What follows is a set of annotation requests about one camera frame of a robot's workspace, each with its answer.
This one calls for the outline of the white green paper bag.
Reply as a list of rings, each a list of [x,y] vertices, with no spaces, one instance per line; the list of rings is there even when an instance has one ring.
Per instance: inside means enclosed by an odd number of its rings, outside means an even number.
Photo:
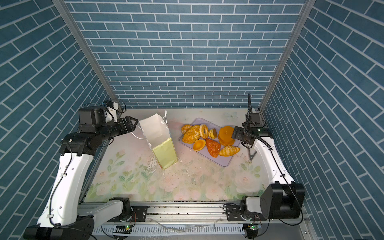
[[[167,110],[165,110],[163,117],[154,114],[151,117],[139,120],[139,129],[142,130],[144,138],[139,138],[133,134],[135,138],[147,141],[162,170],[169,168],[178,161],[168,126],[167,113]]]

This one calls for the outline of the round orange pancake stack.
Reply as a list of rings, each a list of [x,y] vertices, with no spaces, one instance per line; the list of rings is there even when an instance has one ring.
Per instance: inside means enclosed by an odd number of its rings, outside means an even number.
[[[231,126],[226,126],[220,129],[218,139],[221,145],[223,146],[232,146],[235,143],[235,139],[232,138],[234,128]]]

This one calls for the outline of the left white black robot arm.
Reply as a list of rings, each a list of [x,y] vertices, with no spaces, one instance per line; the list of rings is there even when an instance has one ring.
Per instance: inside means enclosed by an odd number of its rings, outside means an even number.
[[[85,215],[78,214],[86,173],[100,145],[133,132],[138,120],[130,116],[116,122],[94,122],[93,130],[68,134],[62,140],[56,180],[36,225],[24,231],[26,240],[88,240],[93,230],[118,217],[130,221],[133,209],[128,198],[113,198]]]

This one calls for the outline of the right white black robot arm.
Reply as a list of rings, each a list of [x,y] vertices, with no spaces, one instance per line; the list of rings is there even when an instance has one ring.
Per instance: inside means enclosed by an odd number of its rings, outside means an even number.
[[[261,220],[304,219],[302,210],[306,190],[295,182],[285,168],[276,149],[271,131],[261,127],[235,127],[233,139],[240,140],[247,149],[254,149],[262,160],[269,180],[268,187],[260,197],[243,197],[241,214]]]

